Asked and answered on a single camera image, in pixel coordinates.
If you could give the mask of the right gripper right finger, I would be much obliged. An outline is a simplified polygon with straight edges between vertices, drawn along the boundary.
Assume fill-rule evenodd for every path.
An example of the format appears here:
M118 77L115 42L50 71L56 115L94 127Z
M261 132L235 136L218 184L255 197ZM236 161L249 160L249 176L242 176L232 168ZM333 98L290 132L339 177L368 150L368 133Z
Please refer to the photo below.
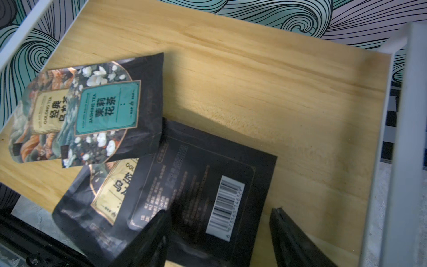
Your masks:
M336 266L282 208L272 209L269 225L279 267Z

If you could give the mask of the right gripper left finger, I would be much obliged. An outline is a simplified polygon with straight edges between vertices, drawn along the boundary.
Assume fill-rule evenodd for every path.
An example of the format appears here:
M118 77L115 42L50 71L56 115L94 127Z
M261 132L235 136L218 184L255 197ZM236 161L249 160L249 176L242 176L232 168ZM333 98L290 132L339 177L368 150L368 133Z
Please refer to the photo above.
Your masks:
M172 230L169 211L161 210L110 264L112 267L163 267Z

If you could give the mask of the black tea bag barcode top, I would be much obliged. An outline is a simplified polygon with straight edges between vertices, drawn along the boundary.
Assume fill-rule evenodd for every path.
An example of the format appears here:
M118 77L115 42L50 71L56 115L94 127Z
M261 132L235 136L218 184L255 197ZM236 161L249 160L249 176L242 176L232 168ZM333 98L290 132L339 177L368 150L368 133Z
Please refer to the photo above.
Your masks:
M127 199L127 224L143 229L172 215L167 258L186 267L250 265L277 158L164 120L157 153L141 158Z

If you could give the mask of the yellow oolong tea bag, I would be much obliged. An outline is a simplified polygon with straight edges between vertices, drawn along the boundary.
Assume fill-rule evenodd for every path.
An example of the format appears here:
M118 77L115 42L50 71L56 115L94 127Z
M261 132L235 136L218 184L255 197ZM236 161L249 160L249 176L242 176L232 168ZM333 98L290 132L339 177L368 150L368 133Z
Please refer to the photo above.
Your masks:
M24 90L13 115L9 151L19 163L61 157L57 136L67 113L66 96L77 70L41 72Z

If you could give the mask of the green jasmine tea bag top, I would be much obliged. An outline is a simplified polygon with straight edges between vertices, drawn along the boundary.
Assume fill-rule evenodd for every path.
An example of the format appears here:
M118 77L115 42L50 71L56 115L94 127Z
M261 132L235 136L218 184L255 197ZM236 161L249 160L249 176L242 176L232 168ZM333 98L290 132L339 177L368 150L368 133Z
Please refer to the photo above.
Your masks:
M156 152L162 135L163 53L80 66L58 134L62 166Z

